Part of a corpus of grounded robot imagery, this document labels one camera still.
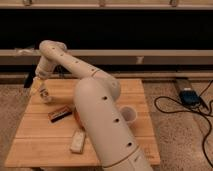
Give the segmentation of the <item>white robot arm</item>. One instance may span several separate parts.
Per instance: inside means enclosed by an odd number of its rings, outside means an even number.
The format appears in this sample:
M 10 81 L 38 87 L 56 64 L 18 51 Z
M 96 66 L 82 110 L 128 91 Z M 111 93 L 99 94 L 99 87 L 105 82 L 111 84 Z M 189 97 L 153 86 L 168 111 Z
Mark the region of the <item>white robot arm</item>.
M 153 171 L 131 129 L 116 107 L 120 82 L 67 52 L 62 42 L 44 40 L 36 76 L 48 79 L 60 64 L 78 78 L 73 101 L 104 171 Z

